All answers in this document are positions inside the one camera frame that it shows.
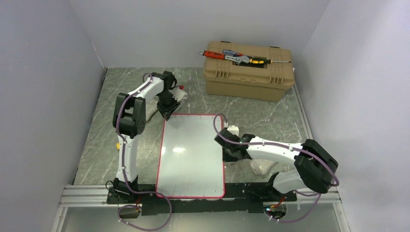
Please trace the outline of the red framed whiteboard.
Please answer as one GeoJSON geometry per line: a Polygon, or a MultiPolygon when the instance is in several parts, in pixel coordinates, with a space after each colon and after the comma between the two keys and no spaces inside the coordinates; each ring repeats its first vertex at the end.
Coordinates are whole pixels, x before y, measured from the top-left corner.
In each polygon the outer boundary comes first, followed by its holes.
{"type": "Polygon", "coordinates": [[[165,121],[156,191],[168,198],[222,198],[222,147],[215,142],[224,120],[217,115],[171,115],[165,121]]]}

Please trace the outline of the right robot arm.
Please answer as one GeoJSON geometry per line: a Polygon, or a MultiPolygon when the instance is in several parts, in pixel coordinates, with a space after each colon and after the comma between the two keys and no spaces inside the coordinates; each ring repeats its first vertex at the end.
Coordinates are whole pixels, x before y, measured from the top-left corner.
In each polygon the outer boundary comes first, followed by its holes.
{"type": "Polygon", "coordinates": [[[319,143],[306,139],[303,143],[281,143],[253,134],[238,137],[223,128],[214,140],[227,152],[229,161],[270,160],[290,166],[292,170],[274,174],[268,181],[266,194],[273,201],[290,191],[309,188],[325,194],[339,185],[338,162],[319,143]]]}

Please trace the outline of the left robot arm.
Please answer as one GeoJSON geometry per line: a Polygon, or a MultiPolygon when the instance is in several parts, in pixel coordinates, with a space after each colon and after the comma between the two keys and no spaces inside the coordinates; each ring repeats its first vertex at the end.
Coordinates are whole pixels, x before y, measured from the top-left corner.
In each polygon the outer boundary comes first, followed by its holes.
{"type": "Polygon", "coordinates": [[[119,93],[113,114],[113,126],[119,141],[119,165],[113,188],[127,203],[138,199],[137,147],[146,127],[146,104],[158,98],[157,109],[165,120],[181,105],[186,92],[168,71],[146,73],[143,83],[129,93],[119,93]]]}

